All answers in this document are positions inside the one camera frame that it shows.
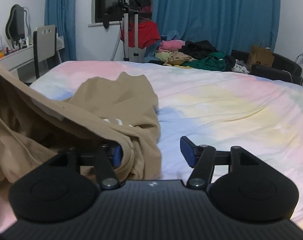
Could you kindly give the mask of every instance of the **pastel tie-dye bed sheet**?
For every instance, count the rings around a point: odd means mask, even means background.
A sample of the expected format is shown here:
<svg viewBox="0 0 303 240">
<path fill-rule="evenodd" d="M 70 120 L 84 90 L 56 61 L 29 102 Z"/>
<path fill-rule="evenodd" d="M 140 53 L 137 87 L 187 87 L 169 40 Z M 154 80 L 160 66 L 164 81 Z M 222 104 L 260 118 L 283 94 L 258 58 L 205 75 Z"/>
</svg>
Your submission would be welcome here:
<svg viewBox="0 0 303 240">
<path fill-rule="evenodd" d="M 240 73 L 99 61 L 65 62 L 31 87 L 63 100 L 88 78 L 115 80 L 123 71 L 146 75 L 159 97 L 162 179 L 186 181 L 192 172 L 180 152 L 181 136 L 222 151 L 242 146 L 297 185 L 300 199 L 292 221 L 303 229 L 302 87 Z M 213 179 L 225 173 L 225 167 L 216 167 Z M 8 204 L 3 209 L 10 213 Z M 7 215 L 0 229 L 13 221 Z"/>
</svg>

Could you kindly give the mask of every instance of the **green clothing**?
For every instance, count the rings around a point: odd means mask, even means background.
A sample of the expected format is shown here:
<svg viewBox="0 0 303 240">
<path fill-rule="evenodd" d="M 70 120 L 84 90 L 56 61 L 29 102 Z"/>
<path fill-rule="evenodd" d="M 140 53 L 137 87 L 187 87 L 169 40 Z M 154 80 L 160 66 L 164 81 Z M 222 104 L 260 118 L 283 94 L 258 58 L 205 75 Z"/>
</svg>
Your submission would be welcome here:
<svg viewBox="0 0 303 240">
<path fill-rule="evenodd" d="M 183 66 L 189 66 L 192 68 L 210 70 L 210 71 L 225 71 L 226 61 L 224 59 L 226 55 L 222 52 L 213 52 L 208 55 L 207 58 L 202 60 L 195 60 L 191 62 L 185 62 Z"/>
</svg>

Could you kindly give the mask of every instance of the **metal screw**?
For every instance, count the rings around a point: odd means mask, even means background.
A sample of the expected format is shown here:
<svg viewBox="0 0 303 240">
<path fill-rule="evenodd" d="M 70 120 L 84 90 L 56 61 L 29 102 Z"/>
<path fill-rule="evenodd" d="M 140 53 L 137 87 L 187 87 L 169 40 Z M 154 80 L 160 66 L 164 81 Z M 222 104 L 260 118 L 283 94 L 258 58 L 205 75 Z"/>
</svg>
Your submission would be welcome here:
<svg viewBox="0 0 303 240">
<path fill-rule="evenodd" d="M 114 187 L 118 184 L 118 181 L 114 178 L 104 179 L 101 183 L 105 187 Z"/>
<path fill-rule="evenodd" d="M 200 178 L 191 179 L 188 183 L 193 187 L 201 187 L 205 185 L 205 181 Z"/>
</svg>

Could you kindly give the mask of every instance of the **white logo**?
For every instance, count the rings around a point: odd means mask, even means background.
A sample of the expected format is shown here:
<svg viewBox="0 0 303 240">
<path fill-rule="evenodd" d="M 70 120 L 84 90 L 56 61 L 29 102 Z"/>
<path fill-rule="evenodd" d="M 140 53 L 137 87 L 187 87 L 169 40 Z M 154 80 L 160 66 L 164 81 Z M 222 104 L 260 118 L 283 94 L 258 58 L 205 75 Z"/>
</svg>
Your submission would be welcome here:
<svg viewBox="0 0 303 240">
<path fill-rule="evenodd" d="M 151 187 L 156 187 L 158 185 L 158 183 L 157 182 L 152 182 L 152 183 L 149 183 L 149 186 L 151 186 Z"/>
</svg>

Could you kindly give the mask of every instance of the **black leather sofa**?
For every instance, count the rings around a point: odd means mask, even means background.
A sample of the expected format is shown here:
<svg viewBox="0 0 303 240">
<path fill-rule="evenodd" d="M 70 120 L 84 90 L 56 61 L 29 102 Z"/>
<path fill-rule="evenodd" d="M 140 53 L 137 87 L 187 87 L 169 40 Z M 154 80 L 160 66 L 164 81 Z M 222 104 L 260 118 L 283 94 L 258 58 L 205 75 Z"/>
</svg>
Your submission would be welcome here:
<svg viewBox="0 0 303 240">
<path fill-rule="evenodd" d="M 249 53 L 233 50 L 232 57 L 238 60 L 248 61 Z M 301 77 L 301 67 L 279 54 L 274 53 L 275 57 L 272 67 L 261 65 L 253 65 L 250 74 L 258 77 L 268 78 L 270 80 L 282 80 L 297 85 L 302 85 L 303 78 Z"/>
</svg>

